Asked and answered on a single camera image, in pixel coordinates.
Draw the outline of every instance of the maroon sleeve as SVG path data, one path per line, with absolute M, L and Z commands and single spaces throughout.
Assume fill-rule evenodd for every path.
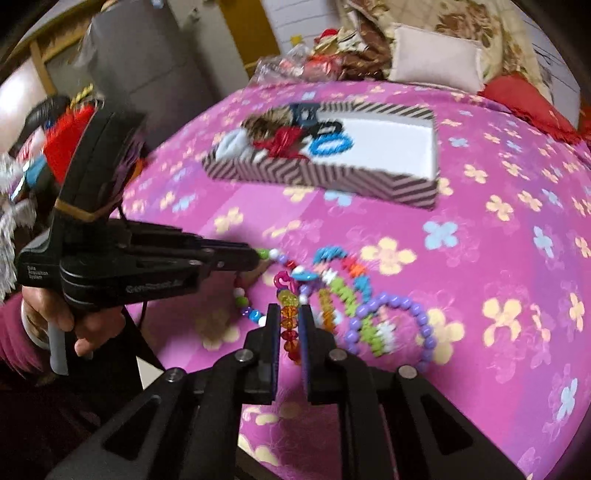
M 48 371 L 49 352 L 27 335 L 21 319 L 22 295 L 13 295 L 0 307 L 0 362 L 20 375 Z

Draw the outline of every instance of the person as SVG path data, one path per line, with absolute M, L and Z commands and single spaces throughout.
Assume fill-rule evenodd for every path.
M 54 385 L 47 325 L 74 330 L 84 356 L 125 326 L 121 308 L 77 320 L 56 292 L 22 287 L 0 308 L 0 466 L 11 480 L 43 479 L 99 426 L 75 392 Z

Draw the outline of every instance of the red pillow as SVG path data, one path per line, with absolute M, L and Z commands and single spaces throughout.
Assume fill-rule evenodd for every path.
M 577 144 L 582 139 L 570 122 L 521 75 L 497 77 L 481 96 L 505 105 L 517 118 L 528 122 L 555 140 Z

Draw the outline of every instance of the metal bolt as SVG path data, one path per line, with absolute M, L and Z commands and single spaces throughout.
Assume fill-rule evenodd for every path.
M 249 362 L 255 355 L 248 348 L 242 348 L 238 350 L 234 354 L 234 356 L 236 357 L 236 360 L 238 360 L 239 362 Z
M 178 382 L 185 376 L 185 372 L 182 368 L 172 368 L 166 373 L 166 381 L 167 382 Z
M 342 362 L 347 358 L 347 352 L 340 348 L 334 348 L 329 352 L 329 358 L 333 362 Z
M 398 373 L 402 378 L 406 378 L 407 380 L 412 380 L 417 376 L 417 369 L 411 367 L 410 365 L 403 365 L 398 369 Z

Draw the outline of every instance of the floral bedsheet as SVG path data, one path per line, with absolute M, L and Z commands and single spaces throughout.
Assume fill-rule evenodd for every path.
M 204 174 L 200 160 L 248 114 L 301 100 L 431 108 L 437 207 Z M 128 187 L 125 210 L 206 237 L 277 247 L 304 265 L 326 245 L 357 255 L 375 292 L 410 296 L 428 309 L 439 341 L 429 380 L 537 480 L 562 455 L 591 401 L 589 161 L 586 147 L 554 142 L 478 96 L 389 83 L 247 89 L 165 142 Z M 249 291 L 255 306 L 275 301 L 277 271 Z M 228 309 L 231 279 L 214 277 L 194 297 L 150 304 L 145 335 L 166 367 L 209 367 L 255 327 Z M 348 322 L 335 304 L 342 343 Z M 370 364 L 394 369 L 417 361 L 415 324 L 404 314 L 396 322 L 397 350 L 379 358 L 363 350 Z M 304 402 L 301 369 L 283 350 L 277 401 L 244 409 L 239 444 L 285 480 L 339 477 L 336 409 Z

